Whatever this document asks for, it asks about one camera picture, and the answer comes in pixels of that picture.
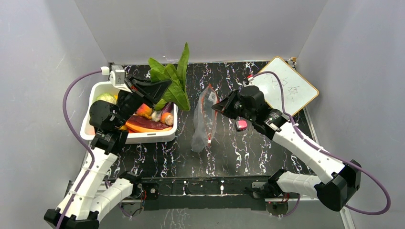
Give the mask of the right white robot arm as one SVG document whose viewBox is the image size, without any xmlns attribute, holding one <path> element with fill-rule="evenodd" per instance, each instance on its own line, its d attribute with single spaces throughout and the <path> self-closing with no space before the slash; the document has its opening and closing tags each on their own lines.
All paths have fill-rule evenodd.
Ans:
<svg viewBox="0 0 405 229">
<path fill-rule="evenodd" d="M 266 103 L 258 87 L 233 90 L 212 109 L 230 119 L 241 117 L 250 121 L 257 132 L 289 150 L 314 172 L 304 175 L 280 169 L 262 186 L 249 188 L 255 197 L 280 198 L 286 193 L 297 193 L 317 198 L 328 209 L 340 211 L 360 188 L 360 164 L 323 154 L 321 147 L 301 133 L 296 124 Z"/>
</svg>

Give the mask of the green leafy vegetable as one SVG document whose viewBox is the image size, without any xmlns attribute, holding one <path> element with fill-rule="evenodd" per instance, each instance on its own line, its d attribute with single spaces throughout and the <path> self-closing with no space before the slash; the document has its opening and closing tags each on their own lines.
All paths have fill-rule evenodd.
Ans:
<svg viewBox="0 0 405 229">
<path fill-rule="evenodd" d="M 171 81 L 164 96 L 154 106 L 155 110 L 162 110 L 169 102 L 176 104 L 181 110 L 190 110 L 191 105 L 186 89 L 189 57 L 189 46 L 188 43 L 185 43 L 184 50 L 177 65 L 172 63 L 163 65 L 153 58 L 148 59 L 150 79 L 153 83 L 165 80 Z"/>
</svg>

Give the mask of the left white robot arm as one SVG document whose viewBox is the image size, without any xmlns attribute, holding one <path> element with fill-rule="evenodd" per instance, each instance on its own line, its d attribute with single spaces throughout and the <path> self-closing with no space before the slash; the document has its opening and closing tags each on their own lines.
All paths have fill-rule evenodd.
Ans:
<svg viewBox="0 0 405 229">
<path fill-rule="evenodd" d="M 126 77 L 128 90 L 118 93 L 115 103 L 95 100 L 89 107 L 89 123 L 95 129 L 91 143 L 82 145 L 88 155 L 71 189 L 44 220 L 53 229 L 97 229 L 106 214 L 124 198 L 138 198 L 143 186 L 140 178 L 125 172 L 112 186 L 96 196 L 107 171 L 117 160 L 128 137 L 121 127 L 142 106 L 154 106 L 165 94 L 171 80 L 150 82 Z"/>
</svg>

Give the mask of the clear zip top bag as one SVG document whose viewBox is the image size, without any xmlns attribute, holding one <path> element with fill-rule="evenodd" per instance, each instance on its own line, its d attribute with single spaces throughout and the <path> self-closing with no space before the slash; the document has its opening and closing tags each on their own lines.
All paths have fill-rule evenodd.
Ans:
<svg viewBox="0 0 405 229">
<path fill-rule="evenodd" d="M 212 106 L 219 102 L 218 95 L 209 84 L 200 94 L 198 103 L 194 110 L 192 136 L 192 151 L 199 153 L 211 145 L 216 132 L 217 112 Z"/>
</svg>

